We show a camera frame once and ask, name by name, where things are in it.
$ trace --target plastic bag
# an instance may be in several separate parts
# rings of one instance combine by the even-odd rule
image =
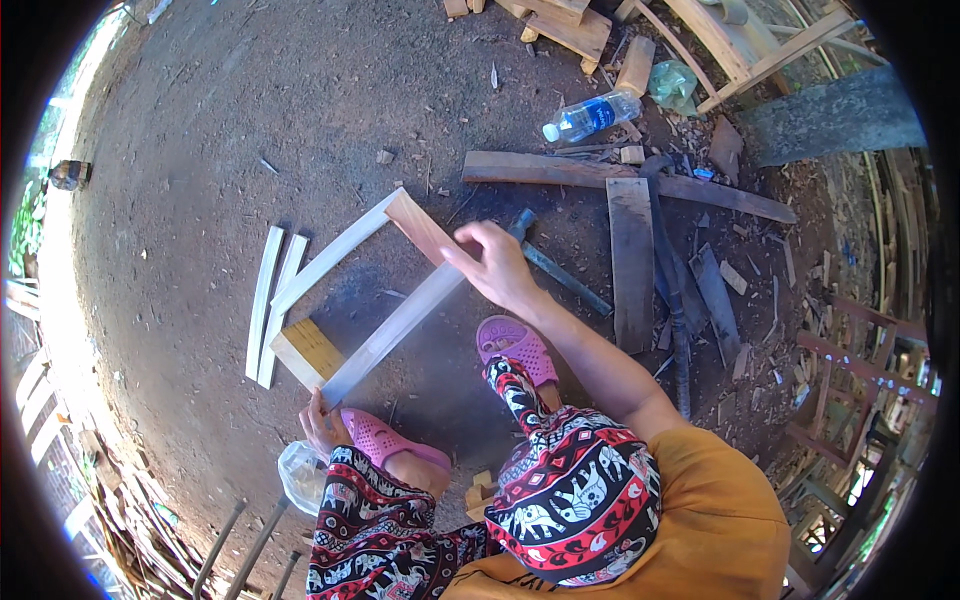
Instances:
[[[301,440],[290,443],[276,459],[283,491],[294,506],[313,516],[320,511],[326,485],[326,469],[317,464],[322,464],[317,451]]]
[[[685,117],[697,115],[693,104],[693,90],[697,76],[693,69],[679,60],[665,60],[654,65],[650,71],[647,91],[654,102],[664,108],[672,108]]]

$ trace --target bottle cap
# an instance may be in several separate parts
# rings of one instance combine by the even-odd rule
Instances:
[[[553,123],[547,123],[543,126],[543,137],[548,142],[555,142],[560,139],[560,130]]]

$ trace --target green plastic bag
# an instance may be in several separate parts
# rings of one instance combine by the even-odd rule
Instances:
[[[655,64],[650,71],[647,91],[660,106],[692,117],[697,115],[697,107],[693,104],[693,90],[696,86],[697,76],[693,69],[679,60],[665,60]]]

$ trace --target plastic water bottle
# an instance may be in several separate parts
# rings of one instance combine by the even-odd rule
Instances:
[[[558,139],[578,142],[591,133],[636,119],[642,108],[632,91],[615,89],[572,107],[561,108],[553,115],[553,120],[543,126],[543,137],[548,142]]]

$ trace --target patterned pants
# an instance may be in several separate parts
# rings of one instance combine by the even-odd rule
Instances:
[[[660,475],[646,444],[596,411],[550,413],[513,359],[494,358],[486,376],[527,435],[500,471],[486,522],[434,533],[429,493],[339,446],[317,517],[308,600],[436,598],[461,566],[503,550],[558,586],[604,583],[653,541]]]

